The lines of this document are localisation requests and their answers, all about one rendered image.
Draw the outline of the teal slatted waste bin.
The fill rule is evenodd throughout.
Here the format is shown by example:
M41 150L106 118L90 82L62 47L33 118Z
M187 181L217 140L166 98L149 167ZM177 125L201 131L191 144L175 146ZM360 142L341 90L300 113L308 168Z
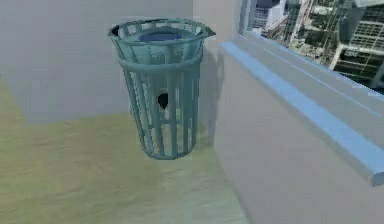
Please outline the teal slatted waste bin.
M147 156L174 160L196 145L203 43L214 34L183 18L127 21L108 30Z

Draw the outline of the window with city view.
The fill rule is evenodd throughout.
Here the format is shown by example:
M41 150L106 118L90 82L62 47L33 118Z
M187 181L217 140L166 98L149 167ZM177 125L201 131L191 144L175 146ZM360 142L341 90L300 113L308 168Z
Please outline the window with city view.
M384 185L384 0L242 0L222 48Z

